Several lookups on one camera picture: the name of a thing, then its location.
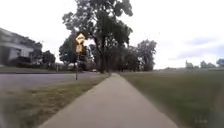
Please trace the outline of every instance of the road sign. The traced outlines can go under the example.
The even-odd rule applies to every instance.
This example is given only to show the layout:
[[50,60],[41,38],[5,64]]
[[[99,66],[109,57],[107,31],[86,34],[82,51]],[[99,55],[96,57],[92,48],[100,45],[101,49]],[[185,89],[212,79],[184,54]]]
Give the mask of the road sign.
[[86,37],[85,37],[82,33],[80,33],[80,34],[75,38],[75,40],[78,42],[78,44],[81,44],[82,42],[84,42],[85,39],[86,39]]
[[76,45],[76,52],[82,52],[82,45]]

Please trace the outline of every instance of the sky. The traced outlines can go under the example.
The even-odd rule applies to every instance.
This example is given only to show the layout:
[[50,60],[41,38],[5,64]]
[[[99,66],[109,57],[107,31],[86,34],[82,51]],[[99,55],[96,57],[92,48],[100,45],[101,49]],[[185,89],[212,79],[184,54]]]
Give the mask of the sky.
[[[133,29],[130,45],[155,40],[156,69],[224,58],[222,0],[130,2],[134,15],[121,17]],[[58,49],[70,34],[62,16],[70,11],[76,11],[74,0],[0,0],[0,27],[43,42],[43,51],[49,49],[59,61]]]

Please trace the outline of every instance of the concrete sidewalk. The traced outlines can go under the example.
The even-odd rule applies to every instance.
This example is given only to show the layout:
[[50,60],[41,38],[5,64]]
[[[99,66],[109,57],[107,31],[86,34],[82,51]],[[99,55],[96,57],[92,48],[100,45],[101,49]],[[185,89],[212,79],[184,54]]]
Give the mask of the concrete sidewalk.
[[177,128],[117,74],[76,99],[39,128]]

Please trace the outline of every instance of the road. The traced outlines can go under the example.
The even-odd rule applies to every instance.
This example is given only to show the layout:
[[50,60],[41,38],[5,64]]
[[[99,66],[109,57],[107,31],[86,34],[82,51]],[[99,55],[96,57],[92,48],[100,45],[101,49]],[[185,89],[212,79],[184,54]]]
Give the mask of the road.
[[[79,79],[97,76],[98,73],[80,73]],[[0,74],[0,90],[35,89],[69,81],[75,81],[75,74]]]

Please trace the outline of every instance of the building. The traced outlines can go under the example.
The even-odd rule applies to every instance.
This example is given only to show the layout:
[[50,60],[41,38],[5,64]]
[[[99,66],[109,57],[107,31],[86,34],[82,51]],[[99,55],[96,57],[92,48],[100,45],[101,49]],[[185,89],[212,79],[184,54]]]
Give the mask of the building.
[[32,58],[34,50],[42,49],[42,44],[0,28],[0,65],[5,65],[18,57]]

